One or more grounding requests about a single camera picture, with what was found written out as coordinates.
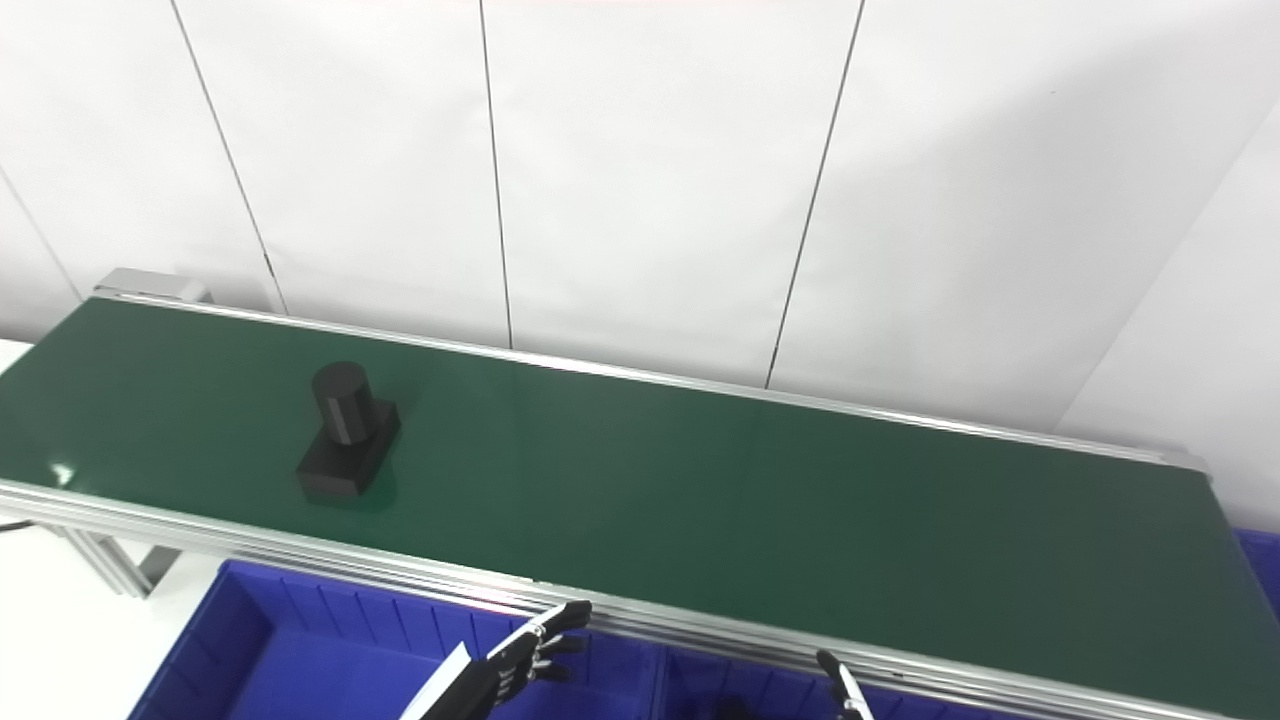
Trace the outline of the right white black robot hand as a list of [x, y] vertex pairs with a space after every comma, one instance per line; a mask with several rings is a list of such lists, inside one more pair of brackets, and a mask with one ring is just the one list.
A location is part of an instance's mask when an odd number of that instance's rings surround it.
[[828, 650], [818, 650], [815, 661], [829, 678], [829, 692], [838, 706], [837, 719], [873, 719], [870, 706], [850, 669]]

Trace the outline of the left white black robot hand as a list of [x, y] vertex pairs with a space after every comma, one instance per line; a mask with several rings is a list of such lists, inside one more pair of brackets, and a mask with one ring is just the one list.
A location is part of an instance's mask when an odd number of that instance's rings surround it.
[[486, 719], [535, 682], [570, 682], [572, 670], [553, 657], [585, 650], [586, 639], [575, 632], [591, 616], [591, 601], [573, 600], [530, 618], [481, 657], [458, 644], [399, 716]]

